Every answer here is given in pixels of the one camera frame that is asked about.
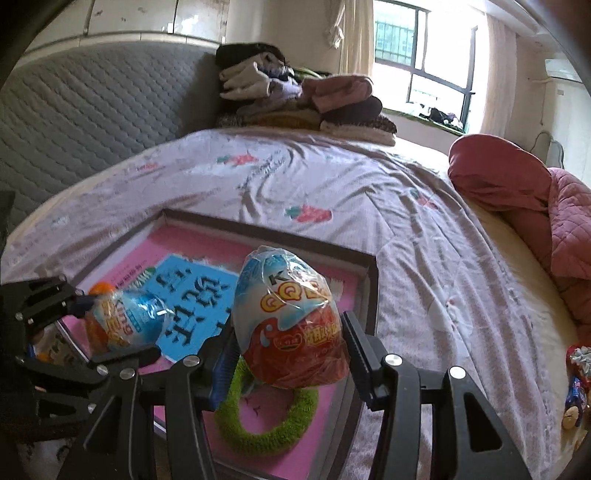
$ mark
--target strawberry print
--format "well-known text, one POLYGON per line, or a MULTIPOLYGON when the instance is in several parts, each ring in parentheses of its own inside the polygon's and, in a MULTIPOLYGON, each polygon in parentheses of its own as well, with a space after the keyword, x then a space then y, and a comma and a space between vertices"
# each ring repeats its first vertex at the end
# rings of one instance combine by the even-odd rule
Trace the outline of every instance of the strawberry print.
POLYGON ((423 195, 417 189, 410 189, 410 195, 412 195, 415 198, 419 205, 437 210, 437 205, 431 200, 429 200, 427 197, 425 197, 425 195, 423 195))
POLYGON ((148 163, 145 163, 145 164, 143 164, 143 165, 140 165, 140 166, 138 167, 138 169, 137 169, 137 170, 138 170, 138 171, 143 171, 143 170, 153 170, 153 169, 155 169, 157 166, 158 166, 158 164, 157 164, 156 162, 148 162, 148 163))
POLYGON ((233 164, 237 167, 239 165, 258 162, 258 160, 258 158, 253 157, 250 153, 246 153, 244 155, 223 155, 217 158, 217 163, 223 163, 224 165, 233 164))
POLYGON ((300 223, 321 223, 332 219, 332 212, 310 205, 294 206, 285 210, 285 215, 300 223))

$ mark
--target curtain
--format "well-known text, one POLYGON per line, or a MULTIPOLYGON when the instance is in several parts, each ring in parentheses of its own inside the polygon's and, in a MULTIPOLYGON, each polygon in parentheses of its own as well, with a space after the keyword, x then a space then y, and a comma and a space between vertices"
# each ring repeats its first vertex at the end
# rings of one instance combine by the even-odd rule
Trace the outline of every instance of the curtain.
POLYGON ((370 76, 374 66, 373 0, 327 0, 332 48, 340 46, 339 73, 370 76))
POLYGON ((489 67, 480 132, 504 137, 515 103, 517 35, 503 22, 490 15, 486 16, 486 23, 489 67))
POLYGON ((345 0, 326 0, 329 28, 325 32, 326 41, 331 48, 339 48, 345 37, 341 25, 345 16, 345 0))

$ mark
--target metal screw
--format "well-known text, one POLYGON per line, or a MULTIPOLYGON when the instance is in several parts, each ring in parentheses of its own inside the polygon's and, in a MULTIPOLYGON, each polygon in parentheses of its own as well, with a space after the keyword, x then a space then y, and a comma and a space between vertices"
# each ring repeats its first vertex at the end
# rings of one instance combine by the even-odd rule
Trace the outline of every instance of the metal screw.
POLYGON ((461 380, 462 378, 464 378, 466 376, 466 371, 462 367, 451 367, 449 369, 449 374, 453 378, 457 378, 458 380, 461 380))
POLYGON ((399 367, 402 365, 402 357, 395 353, 389 353, 384 357, 384 361, 391 367, 399 367))
POLYGON ((109 375, 109 369, 102 364, 96 367, 96 372, 103 377, 109 375))
POLYGON ((135 377, 135 370, 133 368, 124 368, 121 372, 119 372, 119 378, 121 380, 129 380, 133 377, 135 377))
POLYGON ((197 355, 188 355, 183 358, 183 365, 185 367, 196 367, 201 363, 201 359, 197 355))

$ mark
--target kinder joy egg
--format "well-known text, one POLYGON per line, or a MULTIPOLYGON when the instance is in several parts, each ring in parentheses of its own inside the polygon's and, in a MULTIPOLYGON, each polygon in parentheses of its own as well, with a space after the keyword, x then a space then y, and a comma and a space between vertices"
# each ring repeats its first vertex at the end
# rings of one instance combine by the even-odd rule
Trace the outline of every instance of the kinder joy egg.
POLYGON ((88 291, 88 295, 105 295, 114 292, 116 288, 108 282, 100 281, 95 283, 88 291))
POLYGON ((118 290, 99 296, 87 315, 87 332, 93 350, 118 351, 128 346, 154 343, 174 313, 150 293, 118 290))
POLYGON ((326 280, 283 249, 261 247, 238 279, 232 321, 252 373, 281 388, 334 383, 348 371, 326 280))

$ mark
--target tray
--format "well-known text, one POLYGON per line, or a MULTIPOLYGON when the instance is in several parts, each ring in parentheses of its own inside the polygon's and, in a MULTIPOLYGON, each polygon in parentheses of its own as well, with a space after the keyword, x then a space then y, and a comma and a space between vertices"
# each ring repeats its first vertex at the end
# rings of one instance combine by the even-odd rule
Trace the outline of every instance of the tray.
MULTIPOLYGON (((309 263, 327 278, 339 311, 353 310, 366 333, 375 333, 378 269, 374 256, 196 213, 163 210, 115 241, 70 282, 84 291, 98 281, 108 281, 118 288, 141 285, 159 265, 170 262, 171 256, 237 274, 246 255, 260 245, 285 248, 309 263)), ((228 316, 225 310, 217 315, 215 320, 222 322, 228 316)), ((90 348, 82 320, 65 317, 58 328, 80 357, 88 361, 90 348)), ((166 369, 171 364, 162 357, 142 373, 166 369)), ((319 406, 308 431, 293 449, 277 456, 252 458, 233 452, 221 438, 213 414, 204 413, 219 473, 232 478, 337 480, 362 408, 354 390, 350 376, 337 384, 319 387, 319 406)), ((287 391, 263 387, 241 401, 243 425, 254 433, 270 429, 281 421, 290 400, 287 391)), ((156 407, 154 413, 155 429, 165 437, 164 408, 156 407)))

